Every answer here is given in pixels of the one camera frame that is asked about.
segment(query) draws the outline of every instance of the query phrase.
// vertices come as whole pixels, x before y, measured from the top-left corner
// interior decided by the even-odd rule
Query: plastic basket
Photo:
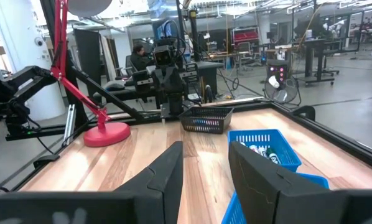
[[[254,144],[257,147],[265,147],[265,149],[271,147],[276,150],[281,166],[292,172],[296,172],[302,164],[290,144],[277,129],[229,131],[228,141],[243,142],[247,146]]]
[[[315,182],[316,184],[329,189],[328,182],[324,177],[316,176],[316,175],[309,175],[309,174],[299,174],[306,179]],[[236,192],[230,199],[230,203],[228,209],[226,209],[225,216],[222,219],[222,224],[246,224],[246,219],[244,217],[244,213],[241,209],[241,204],[238,199]]]
[[[179,115],[186,131],[222,134],[228,128],[233,108],[191,107]]]

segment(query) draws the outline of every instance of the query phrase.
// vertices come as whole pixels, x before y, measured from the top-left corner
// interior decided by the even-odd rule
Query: black basket
[[[191,107],[179,115],[186,131],[222,134],[228,128],[233,108]]]

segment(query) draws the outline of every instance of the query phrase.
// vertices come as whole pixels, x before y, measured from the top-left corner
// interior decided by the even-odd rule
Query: blue basket
[[[324,177],[309,174],[299,175],[311,180],[312,182],[315,182],[316,184],[321,185],[322,187],[325,187],[326,189],[329,189],[328,182]],[[222,219],[222,224],[247,224],[236,192],[230,199],[228,209],[226,209],[225,216]]]
[[[243,142],[248,147],[250,145],[256,145],[257,147],[263,146],[267,149],[270,146],[276,150],[281,166],[292,172],[296,172],[297,168],[302,164],[290,144],[288,144],[284,136],[277,129],[229,131],[228,141]]]

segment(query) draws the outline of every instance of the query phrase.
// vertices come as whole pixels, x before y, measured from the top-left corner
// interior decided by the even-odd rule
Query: lamp base
[[[87,130],[84,134],[85,146],[109,146],[131,135],[131,128],[125,123],[106,123],[105,126],[105,130],[99,130],[97,126]]]

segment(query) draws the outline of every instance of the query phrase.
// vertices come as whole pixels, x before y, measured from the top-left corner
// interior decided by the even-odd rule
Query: fan
[[[283,60],[271,60],[267,65],[267,78],[263,89],[265,96],[276,103],[290,103],[299,95],[299,106],[301,98],[299,94],[298,81],[287,75],[287,62]]]

